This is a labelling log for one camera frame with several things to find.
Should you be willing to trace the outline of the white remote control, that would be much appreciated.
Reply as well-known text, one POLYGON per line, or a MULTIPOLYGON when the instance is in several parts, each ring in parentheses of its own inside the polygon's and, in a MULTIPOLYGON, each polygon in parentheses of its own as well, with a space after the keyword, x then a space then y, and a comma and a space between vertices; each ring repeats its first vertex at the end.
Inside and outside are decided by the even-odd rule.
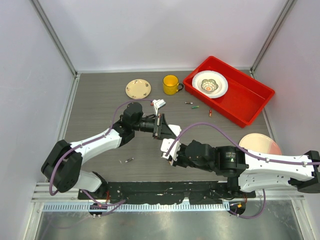
POLYGON ((168 150, 169 144, 168 139, 175 139, 181 132, 181 127, 179 125, 169 124, 169 125, 162 125, 160 136, 162 137, 161 143, 161 151, 168 150))

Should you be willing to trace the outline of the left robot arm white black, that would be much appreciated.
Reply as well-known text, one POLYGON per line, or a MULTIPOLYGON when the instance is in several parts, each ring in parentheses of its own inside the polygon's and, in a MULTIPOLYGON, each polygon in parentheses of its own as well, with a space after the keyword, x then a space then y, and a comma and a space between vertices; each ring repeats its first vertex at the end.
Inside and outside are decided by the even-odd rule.
POLYGON ((72 188, 89 193, 100 200, 107 192, 106 181, 96 172, 83 171, 82 165, 88 160, 109 150, 120 148, 129 143, 135 132, 151 133, 156 140, 161 140, 161 151, 168 160, 177 158, 179 143, 169 144, 180 133, 181 127, 168 124, 159 109, 165 106, 163 99, 151 100, 154 113, 144 116, 139 101, 123 103, 125 107, 119 119, 113 119, 105 131, 84 140, 68 143, 58 141, 41 167, 42 174, 49 180, 49 193, 65 193, 72 188))

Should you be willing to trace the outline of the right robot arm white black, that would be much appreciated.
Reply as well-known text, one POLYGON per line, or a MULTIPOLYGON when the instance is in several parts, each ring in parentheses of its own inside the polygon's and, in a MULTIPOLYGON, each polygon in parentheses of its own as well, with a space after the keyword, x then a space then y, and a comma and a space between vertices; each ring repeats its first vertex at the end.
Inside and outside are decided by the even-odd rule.
POLYGON ((189 145, 171 139, 163 157, 172 166, 214 172, 227 178, 226 193, 233 198, 262 189, 293 188, 300 193, 320 192, 320 155, 309 151, 286 156, 256 152, 240 146, 212 147, 193 140, 189 145))

